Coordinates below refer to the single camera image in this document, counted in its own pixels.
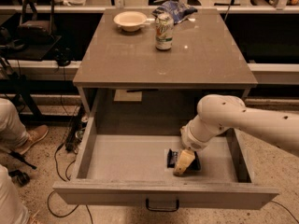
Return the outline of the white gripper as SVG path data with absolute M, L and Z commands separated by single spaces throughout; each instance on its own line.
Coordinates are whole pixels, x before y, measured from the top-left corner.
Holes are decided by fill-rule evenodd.
M 205 126 L 187 124 L 180 129 L 182 145 L 186 148 L 178 153 L 173 174 L 183 175 L 195 160 L 194 151 L 204 149 L 208 141 L 208 131 Z

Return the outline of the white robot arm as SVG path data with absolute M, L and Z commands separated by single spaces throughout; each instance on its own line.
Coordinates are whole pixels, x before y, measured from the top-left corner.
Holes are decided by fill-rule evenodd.
M 174 175 L 183 175 L 195 152 L 228 129 L 238 129 L 295 156 L 299 154 L 299 115 L 246 107 L 238 97 L 210 94 L 197 104 L 197 115 L 180 129 L 183 149 Z

